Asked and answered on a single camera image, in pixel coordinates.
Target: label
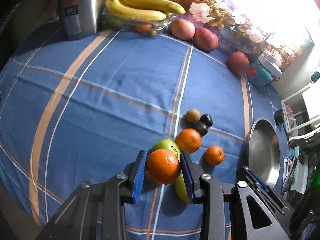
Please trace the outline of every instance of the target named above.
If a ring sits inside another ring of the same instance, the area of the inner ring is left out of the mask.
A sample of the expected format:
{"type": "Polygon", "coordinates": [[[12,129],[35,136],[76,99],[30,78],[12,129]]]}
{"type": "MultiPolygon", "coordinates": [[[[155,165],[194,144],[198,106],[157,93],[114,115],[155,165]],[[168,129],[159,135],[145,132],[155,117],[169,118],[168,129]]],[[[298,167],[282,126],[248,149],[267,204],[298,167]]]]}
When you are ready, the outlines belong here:
{"type": "Polygon", "coordinates": [[[249,77],[253,77],[257,74],[256,70],[254,69],[254,66],[251,66],[251,68],[248,70],[249,77]]]}
{"type": "Polygon", "coordinates": [[[81,29],[78,14],[78,5],[65,7],[64,13],[66,16],[66,25],[69,35],[79,34],[81,32],[81,29]]]}

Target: green pear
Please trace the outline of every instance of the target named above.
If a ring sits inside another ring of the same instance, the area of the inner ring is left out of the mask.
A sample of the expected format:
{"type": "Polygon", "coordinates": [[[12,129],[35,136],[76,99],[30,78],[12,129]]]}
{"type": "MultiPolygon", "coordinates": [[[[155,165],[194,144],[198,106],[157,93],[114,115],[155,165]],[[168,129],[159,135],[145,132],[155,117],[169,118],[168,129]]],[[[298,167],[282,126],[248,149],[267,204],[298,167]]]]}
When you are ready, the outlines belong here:
{"type": "Polygon", "coordinates": [[[176,182],[174,183],[174,187],[176,189],[176,193],[178,197],[187,204],[191,204],[191,200],[188,198],[186,185],[184,184],[183,175],[182,173],[177,178],[176,182]]]}
{"type": "Polygon", "coordinates": [[[181,150],[180,150],[179,146],[174,141],[170,140],[169,138],[163,139],[153,146],[154,151],[159,150],[159,149],[167,149],[167,150],[172,151],[176,155],[178,160],[180,161],[181,150]]]}

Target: orange stripe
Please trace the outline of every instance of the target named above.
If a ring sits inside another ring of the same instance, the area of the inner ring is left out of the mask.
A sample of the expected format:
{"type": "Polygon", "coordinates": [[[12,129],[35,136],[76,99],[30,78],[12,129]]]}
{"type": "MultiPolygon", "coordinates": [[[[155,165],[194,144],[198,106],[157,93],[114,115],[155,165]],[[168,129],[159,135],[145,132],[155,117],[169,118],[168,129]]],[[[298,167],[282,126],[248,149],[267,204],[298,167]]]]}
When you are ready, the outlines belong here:
{"type": "Polygon", "coordinates": [[[147,232],[148,229],[140,229],[140,228],[132,228],[132,227],[126,227],[129,230],[137,231],[137,232],[147,232]]]}
{"type": "Polygon", "coordinates": [[[158,110],[158,109],[156,109],[156,108],[153,108],[152,106],[146,106],[146,105],[144,105],[144,104],[141,104],[141,103],[139,103],[139,102],[133,101],[133,100],[131,100],[131,99],[128,99],[128,98],[125,98],[125,97],[121,97],[120,95],[111,93],[111,92],[109,92],[109,91],[105,91],[105,90],[103,90],[102,88],[95,87],[95,86],[92,86],[92,85],[89,85],[89,84],[86,84],[86,83],[83,83],[82,85],[83,85],[84,87],[88,87],[88,88],[97,90],[97,91],[99,91],[99,92],[102,92],[102,93],[107,94],[107,95],[109,95],[109,96],[112,96],[112,97],[114,97],[114,98],[117,98],[117,99],[126,101],[126,102],[128,102],[128,103],[134,104],[134,105],[136,105],[136,106],[143,107],[144,109],[152,110],[152,111],[154,111],[154,112],[156,112],[156,113],[158,113],[158,114],[161,114],[161,115],[164,115],[164,116],[167,116],[167,115],[168,115],[168,113],[164,113],[164,112],[162,112],[162,111],[160,111],[160,110],[158,110]]]}
{"type": "Polygon", "coordinates": [[[155,209],[156,199],[157,199],[157,195],[158,195],[158,188],[159,188],[159,184],[157,184],[156,189],[155,189],[155,193],[153,195],[153,201],[152,201],[152,206],[151,206],[151,211],[150,211],[150,216],[149,216],[149,223],[148,223],[146,240],[149,240],[149,235],[150,235],[150,231],[151,231],[151,222],[152,222],[152,218],[153,218],[153,211],[155,209]]]}
{"type": "Polygon", "coordinates": [[[238,138],[232,137],[232,136],[227,135],[227,134],[224,134],[224,133],[217,132],[217,131],[215,131],[215,130],[209,129],[208,132],[212,132],[212,133],[215,133],[215,134],[218,134],[218,135],[227,137],[227,138],[232,139],[232,140],[235,140],[235,141],[237,141],[237,142],[241,142],[241,143],[243,142],[242,140],[240,140],[240,139],[238,139],[238,138]]]}
{"type": "Polygon", "coordinates": [[[201,228],[186,230],[186,231],[168,231],[168,230],[156,230],[157,233],[169,233],[169,234],[185,234],[185,233],[192,233],[196,231],[200,231],[201,228]]]}
{"type": "MultiPolygon", "coordinates": [[[[0,141],[0,145],[3,148],[3,150],[5,151],[5,153],[8,155],[8,157],[22,170],[22,172],[30,179],[30,174],[20,165],[20,163],[18,163],[11,154],[9,154],[8,150],[4,147],[3,143],[0,141]]],[[[42,186],[39,182],[37,183],[37,185],[44,190],[44,186],[42,186]]],[[[47,189],[47,192],[50,193],[51,196],[53,196],[55,199],[59,200],[61,203],[63,203],[64,201],[59,198],[57,195],[55,195],[52,191],[47,189]]]]}
{"type": "Polygon", "coordinates": [[[51,117],[56,110],[58,103],[64,92],[66,91],[68,85],[70,84],[70,80],[66,79],[68,76],[74,76],[83,62],[87,59],[87,57],[104,41],[104,39],[110,33],[110,30],[105,30],[99,34],[98,37],[94,39],[78,56],[78,58],[71,64],[63,78],[61,79],[59,85],[54,90],[47,106],[45,107],[41,119],[39,121],[35,138],[33,141],[31,156],[30,156],[30,174],[31,174],[31,182],[29,183],[29,199],[31,203],[31,211],[35,221],[38,224],[41,224],[39,218],[39,196],[38,189],[35,184],[38,182],[38,169],[39,169],[39,160],[41,154],[41,148],[44,140],[45,133],[47,131],[49,122],[51,117]]]}
{"type": "Polygon", "coordinates": [[[183,59],[181,76],[180,76],[180,80],[179,80],[177,92],[176,92],[176,95],[175,95],[174,100],[173,100],[172,115],[171,115],[171,120],[170,120],[169,136],[168,136],[169,138],[170,138],[171,135],[172,135],[172,126],[173,126],[173,119],[174,119],[174,111],[175,111],[175,109],[176,109],[176,103],[177,103],[177,99],[178,99],[178,95],[179,95],[179,90],[180,90],[180,86],[181,86],[181,83],[182,83],[183,73],[184,73],[184,69],[185,69],[185,67],[186,67],[187,56],[188,56],[189,51],[190,51],[190,46],[188,46],[187,52],[186,52],[186,54],[185,54],[185,56],[184,56],[184,59],[183,59]]]}
{"type": "Polygon", "coordinates": [[[232,239],[232,236],[231,236],[231,228],[230,228],[230,231],[229,231],[229,235],[228,235],[228,239],[227,240],[231,240],[232,239]]]}
{"type": "Polygon", "coordinates": [[[243,104],[244,104],[244,143],[246,143],[250,133],[250,116],[249,116],[249,99],[248,99],[247,84],[243,77],[241,77],[241,88],[242,88],[242,96],[243,96],[243,104]]]}
{"type": "MultiPolygon", "coordinates": [[[[26,68],[32,69],[32,70],[35,70],[35,71],[39,71],[39,72],[44,72],[44,73],[46,73],[46,74],[49,74],[49,75],[52,75],[52,76],[55,76],[55,77],[59,77],[59,78],[63,77],[63,75],[61,75],[61,74],[53,73],[53,72],[50,72],[50,71],[47,71],[47,70],[44,70],[44,69],[31,68],[31,67],[27,67],[27,66],[26,66],[26,68]]],[[[70,78],[70,77],[63,77],[63,78],[65,78],[65,79],[67,79],[67,80],[70,80],[70,82],[72,82],[72,83],[77,83],[77,81],[78,81],[78,80],[73,79],[73,78],[70,78]]],[[[156,112],[156,113],[158,113],[158,114],[161,114],[161,115],[164,115],[164,116],[167,116],[167,115],[169,114],[169,113],[167,113],[167,112],[158,110],[158,109],[156,109],[156,108],[154,108],[154,107],[152,107],[152,106],[144,105],[144,104],[139,103],[139,102],[137,102],[137,101],[128,99],[128,98],[126,98],[126,97],[122,97],[121,95],[118,95],[118,94],[115,94],[115,93],[112,93],[112,92],[109,92],[109,91],[105,91],[105,90],[103,90],[102,88],[96,87],[96,86],[94,86],[94,85],[92,85],[92,84],[87,84],[87,83],[85,83],[85,82],[80,81],[79,85],[84,86],[84,87],[87,87],[87,88],[90,88],[90,89],[93,89],[93,90],[97,90],[97,91],[99,91],[99,92],[102,92],[102,93],[104,93],[104,94],[110,95],[110,96],[112,96],[112,97],[114,97],[114,98],[117,98],[117,99],[119,99],[119,100],[126,101],[126,102],[131,103],[131,104],[134,104],[134,105],[136,105],[136,106],[143,107],[144,109],[148,109],[148,110],[154,111],[154,112],[156,112]]]]}

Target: screw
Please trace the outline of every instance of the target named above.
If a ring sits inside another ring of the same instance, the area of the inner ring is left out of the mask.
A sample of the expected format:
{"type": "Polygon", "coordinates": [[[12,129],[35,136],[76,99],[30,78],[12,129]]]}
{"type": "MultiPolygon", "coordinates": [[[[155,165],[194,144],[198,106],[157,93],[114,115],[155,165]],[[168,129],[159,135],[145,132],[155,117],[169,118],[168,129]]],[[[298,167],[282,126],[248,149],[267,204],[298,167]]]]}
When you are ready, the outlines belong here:
{"type": "Polygon", "coordinates": [[[245,182],[245,181],[243,181],[243,180],[241,180],[241,181],[239,181],[238,182],[238,186],[240,187],[240,188],[245,188],[245,187],[247,187],[247,183],[245,182]]]}
{"type": "Polygon", "coordinates": [[[126,177],[127,175],[125,175],[124,173],[117,174],[117,179],[125,179],[126,177]]]}
{"type": "Polygon", "coordinates": [[[90,186],[90,182],[84,181],[81,183],[81,188],[88,188],[90,186]]]}
{"type": "Polygon", "coordinates": [[[204,174],[201,175],[201,178],[205,179],[205,180],[209,180],[209,179],[211,179],[211,175],[208,174],[208,173],[204,173],[204,174]]]}

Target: plastic container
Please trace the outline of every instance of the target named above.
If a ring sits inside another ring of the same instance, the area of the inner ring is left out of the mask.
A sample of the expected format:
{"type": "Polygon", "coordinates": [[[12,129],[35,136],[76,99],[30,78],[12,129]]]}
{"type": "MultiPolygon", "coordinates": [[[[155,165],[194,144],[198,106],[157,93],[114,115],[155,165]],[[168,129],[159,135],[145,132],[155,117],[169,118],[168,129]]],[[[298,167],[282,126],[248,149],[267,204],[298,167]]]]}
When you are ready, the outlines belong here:
{"type": "Polygon", "coordinates": [[[292,159],[294,157],[294,149],[288,149],[288,159],[292,159]]]}
{"type": "Polygon", "coordinates": [[[161,22],[144,22],[138,19],[120,18],[109,13],[107,9],[104,8],[102,13],[102,27],[139,33],[142,37],[154,38],[167,30],[174,18],[175,15],[171,14],[161,22]]]}
{"type": "Polygon", "coordinates": [[[255,87],[262,87],[272,81],[271,73],[257,59],[247,71],[249,82],[255,87]]]}

